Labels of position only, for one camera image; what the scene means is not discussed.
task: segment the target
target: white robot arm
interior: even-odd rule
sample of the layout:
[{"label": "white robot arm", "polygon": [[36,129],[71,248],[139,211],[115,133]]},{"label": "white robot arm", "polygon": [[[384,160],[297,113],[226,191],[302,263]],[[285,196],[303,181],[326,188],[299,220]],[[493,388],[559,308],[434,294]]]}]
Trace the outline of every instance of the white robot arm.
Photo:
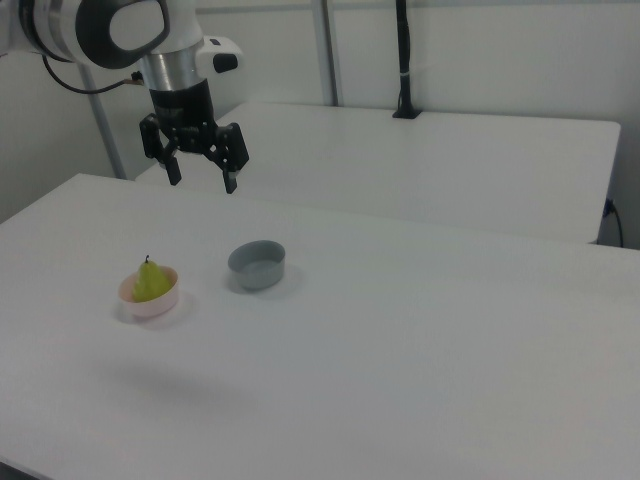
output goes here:
[{"label": "white robot arm", "polygon": [[203,37],[193,0],[0,0],[0,56],[16,50],[108,69],[137,63],[155,108],[140,123],[147,157],[176,185],[175,152],[201,154],[222,170],[227,192],[237,187],[249,155],[237,124],[214,121],[205,75],[237,69],[242,52]]}]

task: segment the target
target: white table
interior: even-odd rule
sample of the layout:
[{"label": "white table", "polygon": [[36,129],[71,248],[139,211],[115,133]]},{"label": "white table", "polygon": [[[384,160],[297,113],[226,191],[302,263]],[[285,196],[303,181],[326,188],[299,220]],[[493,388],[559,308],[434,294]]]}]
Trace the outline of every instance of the white table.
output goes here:
[{"label": "white table", "polygon": [[[619,125],[544,118],[244,104],[251,161],[237,196],[579,243],[600,228]],[[182,188],[224,193],[179,155]],[[152,167],[137,181],[168,186]]]},{"label": "white table", "polygon": [[[0,456],[54,480],[640,476],[640,256],[79,176],[0,225]],[[244,294],[229,253],[287,248]],[[144,256],[182,298],[132,324]]]}]

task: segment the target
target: pear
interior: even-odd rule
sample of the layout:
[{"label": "pear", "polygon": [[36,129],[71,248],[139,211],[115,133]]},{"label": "pear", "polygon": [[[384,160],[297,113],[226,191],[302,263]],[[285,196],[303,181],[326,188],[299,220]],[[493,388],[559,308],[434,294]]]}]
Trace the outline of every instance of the pear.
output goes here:
[{"label": "pear", "polygon": [[138,280],[133,287],[134,302],[149,302],[161,297],[171,290],[171,282],[155,262],[149,261],[149,256],[138,269]]}]

